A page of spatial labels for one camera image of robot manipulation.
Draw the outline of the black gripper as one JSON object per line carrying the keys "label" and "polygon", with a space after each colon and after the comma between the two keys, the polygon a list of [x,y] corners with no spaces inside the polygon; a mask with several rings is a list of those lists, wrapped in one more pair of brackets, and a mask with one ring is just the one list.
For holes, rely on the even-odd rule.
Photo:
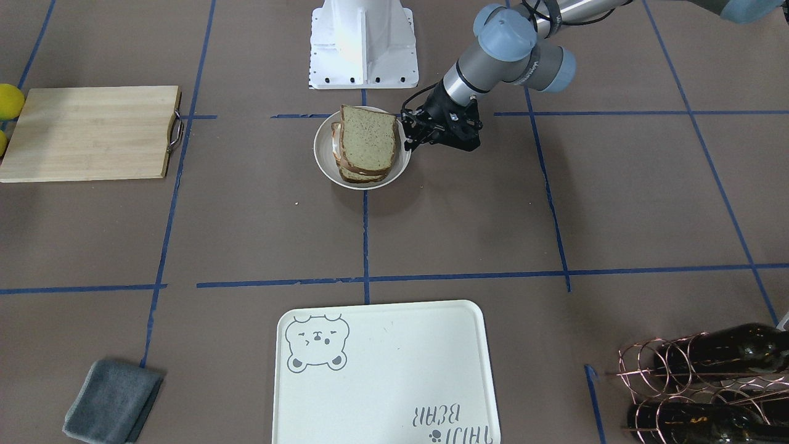
{"label": "black gripper", "polygon": [[457,104],[441,81],[406,99],[402,104],[401,118],[407,152],[422,144],[442,144],[466,152],[481,145],[479,132],[483,123],[477,95],[470,94],[468,104]]}

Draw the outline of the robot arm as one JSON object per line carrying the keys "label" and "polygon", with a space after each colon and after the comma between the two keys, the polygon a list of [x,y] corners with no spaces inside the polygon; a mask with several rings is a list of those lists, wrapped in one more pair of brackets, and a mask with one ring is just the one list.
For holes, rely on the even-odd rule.
{"label": "robot arm", "polygon": [[426,87],[425,102],[404,102],[404,147],[442,144],[471,152],[481,145],[479,99],[501,83],[542,93],[563,91],[577,70],[574,54],[550,42],[569,27],[602,22],[623,1],[518,1],[489,4],[473,23],[473,42],[442,79]]}

